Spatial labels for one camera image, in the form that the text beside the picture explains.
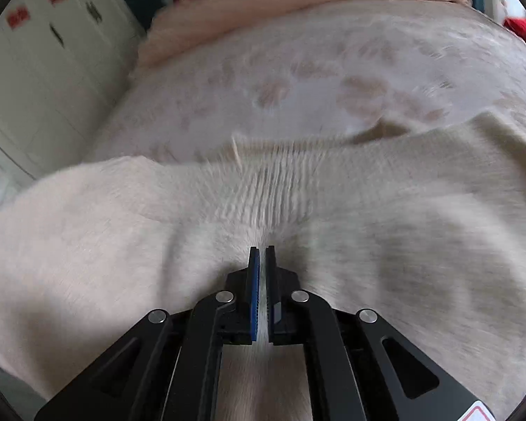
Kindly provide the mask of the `cream knitted cardigan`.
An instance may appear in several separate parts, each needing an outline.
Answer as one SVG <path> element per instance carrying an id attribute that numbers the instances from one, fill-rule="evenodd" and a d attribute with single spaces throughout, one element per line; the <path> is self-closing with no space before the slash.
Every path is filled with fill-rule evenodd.
<path id="1" fill-rule="evenodd" d="M 526 394 L 526 116 L 124 157 L 0 209 L 0 367 L 51 397 L 153 308 L 186 310 L 251 247 L 331 306 L 370 307 L 506 419 Z"/>

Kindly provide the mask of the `red and cream clothes pile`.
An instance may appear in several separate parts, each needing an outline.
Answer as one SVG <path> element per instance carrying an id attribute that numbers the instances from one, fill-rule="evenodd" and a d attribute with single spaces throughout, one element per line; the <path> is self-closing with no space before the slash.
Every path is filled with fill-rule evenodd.
<path id="1" fill-rule="evenodd" d="M 503 26 L 526 42 L 526 18 L 506 17 Z"/>

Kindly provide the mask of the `pink floral bedspread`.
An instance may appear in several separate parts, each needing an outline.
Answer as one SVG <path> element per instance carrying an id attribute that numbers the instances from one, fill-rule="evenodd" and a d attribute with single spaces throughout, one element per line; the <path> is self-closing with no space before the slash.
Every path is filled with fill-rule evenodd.
<path id="1" fill-rule="evenodd" d="M 141 71 L 87 154 L 205 161 L 246 142 L 425 131 L 494 112 L 526 130 L 526 43 L 480 12 L 329 4 L 242 28 Z"/>

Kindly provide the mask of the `white wardrobe with red stickers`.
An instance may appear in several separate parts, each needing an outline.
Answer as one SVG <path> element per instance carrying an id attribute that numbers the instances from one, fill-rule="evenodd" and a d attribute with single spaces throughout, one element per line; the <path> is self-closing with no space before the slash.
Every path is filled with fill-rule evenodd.
<path id="1" fill-rule="evenodd" d="M 75 165 L 125 93 L 143 30 L 124 0 L 0 0 L 0 149 L 31 179 Z"/>

